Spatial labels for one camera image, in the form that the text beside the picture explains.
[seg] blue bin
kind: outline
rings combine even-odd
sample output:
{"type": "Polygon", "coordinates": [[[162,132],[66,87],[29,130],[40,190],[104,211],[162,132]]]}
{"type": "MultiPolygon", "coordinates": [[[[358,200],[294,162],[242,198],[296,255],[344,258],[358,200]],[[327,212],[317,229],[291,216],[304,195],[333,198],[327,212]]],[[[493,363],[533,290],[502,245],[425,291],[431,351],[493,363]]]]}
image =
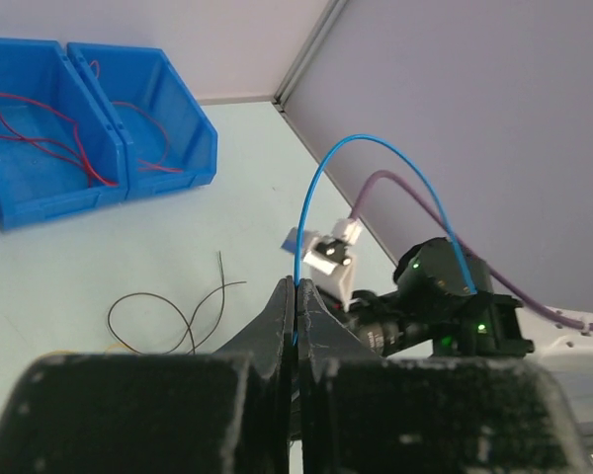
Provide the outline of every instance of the blue bin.
{"type": "Polygon", "coordinates": [[[68,56],[124,142],[127,198],[212,181],[217,132],[161,49],[69,43],[68,56]]]}
{"type": "MultiPolygon", "coordinates": [[[[28,143],[0,139],[0,224],[4,229],[126,198],[123,143],[59,43],[0,39],[0,93],[39,101],[75,120],[92,167],[104,180],[117,184],[90,182],[86,173],[73,164],[53,158],[28,143]]],[[[0,111],[7,123],[26,137],[58,140],[76,150],[74,125],[51,112],[4,98],[0,98],[0,111]]],[[[0,133],[10,134],[1,121],[0,133]]],[[[67,155],[56,147],[52,151],[67,155]]]]}

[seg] blue wire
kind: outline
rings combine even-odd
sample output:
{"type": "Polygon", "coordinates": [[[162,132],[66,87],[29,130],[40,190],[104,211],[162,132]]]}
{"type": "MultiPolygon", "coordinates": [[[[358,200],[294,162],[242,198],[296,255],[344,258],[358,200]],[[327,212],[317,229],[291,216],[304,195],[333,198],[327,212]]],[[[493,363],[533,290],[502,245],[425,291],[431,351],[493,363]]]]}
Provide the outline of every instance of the blue wire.
{"type": "Polygon", "coordinates": [[[476,294],[476,287],[474,286],[474,282],[472,281],[472,276],[470,275],[470,270],[467,267],[467,263],[466,263],[466,259],[464,258],[464,252],[462,251],[462,247],[459,244],[459,240],[457,239],[457,235],[455,234],[455,231],[451,227],[451,223],[448,220],[448,216],[446,215],[446,211],[444,210],[444,207],[442,206],[442,202],[439,200],[437,193],[435,192],[435,189],[428,181],[428,178],[426,178],[426,176],[424,176],[424,173],[422,173],[420,171],[420,169],[417,167],[417,165],[415,165],[415,163],[413,163],[410,159],[408,159],[406,156],[404,156],[404,154],[401,151],[399,151],[393,145],[388,143],[386,140],[378,138],[377,136],[365,135],[362,133],[346,136],[345,138],[340,140],[338,143],[336,143],[333,146],[333,148],[327,152],[327,154],[325,155],[323,160],[320,162],[320,165],[318,166],[318,169],[316,170],[316,173],[314,173],[312,181],[309,184],[309,189],[307,190],[307,195],[305,195],[305,201],[303,202],[303,209],[300,212],[300,220],[298,221],[298,229],[296,231],[295,285],[298,286],[298,283],[300,282],[300,261],[301,261],[301,257],[302,257],[301,249],[303,247],[303,232],[305,231],[305,220],[307,219],[307,213],[309,212],[309,205],[311,204],[311,201],[312,201],[312,195],[314,194],[314,189],[316,188],[316,185],[318,184],[318,180],[320,179],[321,175],[323,174],[323,171],[325,170],[325,167],[327,166],[327,163],[332,158],[332,156],[334,156],[336,154],[336,152],[345,143],[349,143],[350,141],[354,141],[354,140],[372,141],[374,143],[379,143],[380,145],[384,146],[385,148],[388,148],[390,151],[392,151],[397,156],[399,156],[408,166],[410,166],[412,168],[412,170],[415,172],[415,174],[422,180],[422,182],[424,183],[424,185],[430,192],[431,197],[433,198],[433,201],[437,205],[437,210],[439,211],[440,216],[442,217],[442,222],[444,222],[444,226],[446,227],[446,232],[451,239],[451,244],[453,246],[453,250],[455,251],[455,256],[457,257],[457,262],[459,263],[460,269],[462,270],[462,276],[464,278],[464,281],[466,282],[466,286],[468,287],[470,294],[476,294]]]}

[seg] white wall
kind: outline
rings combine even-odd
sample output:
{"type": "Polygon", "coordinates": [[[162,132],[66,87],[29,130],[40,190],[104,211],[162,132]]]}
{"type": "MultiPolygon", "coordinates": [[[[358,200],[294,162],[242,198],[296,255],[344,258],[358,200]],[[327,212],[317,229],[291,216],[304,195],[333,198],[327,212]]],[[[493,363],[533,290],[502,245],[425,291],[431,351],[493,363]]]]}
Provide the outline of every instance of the white wall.
{"type": "Polygon", "coordinates": [[[272,96],[326,0],[0,0],[0,37],[162,47],[199,99],[272,96]]]}
{"type": "MultiPolygon", "coordinates": [[[[349,2],[287,111],[317,153],[388,138],[481,256],[546,304],[593,311],[593,0],[349,2]]],[[[354,198],[384,167],[410,176],[367,144],[331,174],[354,198]]],[[[389,183],[366,216],[397,257],[443,234],[389,183]]]]}

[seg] table surface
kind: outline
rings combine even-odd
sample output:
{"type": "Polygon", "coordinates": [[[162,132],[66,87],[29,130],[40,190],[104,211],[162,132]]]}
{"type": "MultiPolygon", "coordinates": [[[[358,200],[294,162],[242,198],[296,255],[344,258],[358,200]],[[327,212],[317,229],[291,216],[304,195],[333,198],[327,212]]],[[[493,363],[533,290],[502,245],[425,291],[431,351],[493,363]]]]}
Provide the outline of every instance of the table surface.
{"type": "MultiPolygon", "coordinates": [[[[251,321],[277,281],[292,273],[280,250],[297,225],[316,163],[269,103],[208,106],[219,134],[218,171],[205,188],[120,204],[0,235],[0,411],[14,383],[38,356],[101,352],[116,340],[106,316],[119,297],[149,291],[186,315],[219,286],[217,252],[227,281],[224,316],[200,349],[211,352],[251,321]]],[[[349,205],[327,178],[314,195],[307,227],[331,230],[349,205]]],[[[393,290],[392,262],[365,232],[357,288],[393,290]]],[[[217,317],[219,294],[200,310],[197,339],[217,317]]],[[[126,300],[115,328],[141,351],[163,352],[184,332],[165,303],[126,300]]],[[[181,350],[188,350],[186,344],[181,350]]],[[[426,356],[427,346],[405,356],[426,356]]]]}

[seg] black cable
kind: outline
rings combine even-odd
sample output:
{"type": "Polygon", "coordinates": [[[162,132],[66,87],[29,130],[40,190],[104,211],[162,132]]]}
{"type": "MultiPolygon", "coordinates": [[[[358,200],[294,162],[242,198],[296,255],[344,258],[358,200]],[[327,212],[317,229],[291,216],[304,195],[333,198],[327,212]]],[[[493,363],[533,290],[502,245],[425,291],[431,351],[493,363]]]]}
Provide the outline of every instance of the black cable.
{"type": "Polygon", "coordinates": [[[115,307],[123,300],[131,298],[131,297],[135,297],[135,296],[150,296],[153,298],[157,298],[160,299],[164,302],[166,302],[167,304],[169,304],[171,307],[173,307],[176,312],[178,313],[178,315],[182,318],[182,320],[185,322],[185,326],[186,326],[186,330],[184,332],[184,334],[182,335],[182,338],[180,338],[180,341],[178,341],[178,343],[171,348],[170,350],[164,352],[164,353],[160,353],[162,356],[166,356],[168,354],[172,354],[174,351],[176,351],[184,342],[185,339],[187,338],[187,335],[189,335],[189,338],[191,339],[191,349],[187,352],[187,354],[195,354],[196,350],[202,345],[204,344],[207,339],[217,330],[217,326],[219,325],[223,314],[224,314],[224,306],[226,303],[226,287],[227,286],[233,286],[236,284],[243,284],[246,281],[234,281],[231,283],[226,283],[225,282],[225,276],[224,276],[224,266],[223,266],[223,262],[221,259],[221,252],[217,253],[217,260],[219,263],[219,277],[220,277],[220,281],[221,281],[221,285],[214,289],[212,292],[210,292],[207,296],[205,296],[202,301],[200,301],[200,303],[198,303],[198,305],[196,306],[196,309],[193,312],[193,315],[191,317],[190,320],[187,320],[187,318],[185,317],[184,313],[180,310],[180,308],[178,308],[178,306],[176,306],[173,302],[171,302],[170,300],[168,300],[167,298],[165,298],[164,296],[161,296],[159,294],[156,293],[150,293],[147,291],[137,291],[135,293],[130,293],[130,294],[126,294],[125,296],[122,296],[121,298],[119,298],[117,301],[114,302],[114,304],[110,307],[110,310],[108,311],[108,329],[110,329],[110,332],[112,333],[112,335],[117,339],[117,341],[119,341],[121,344],[123,344],[126,348],[128,348],[130,351],[132,351],[133,353],[136,354],[140,354],[140,355],[144,355],[145,353],[133,348],[130,344],[128,344],[121,336],[119,336],[119,334],[115,331],[115,329],[112,327],[112,313],[114,312],[115,307]],[[193,331],[191,329],[191,325],[194,323],[196,316],[198,314],[198,311],[200,310],[200,307],[214,294],[216,294],[218,291],[221,290],[221,306],[219,308],[219,316],[217,317],[217,320],[215,321],[215,324],[213,325],[211,331],[209,332],[209,334],[204,337],[197,345],[196,345],[196,341],[194,339],[194,334],[193,331]]]}

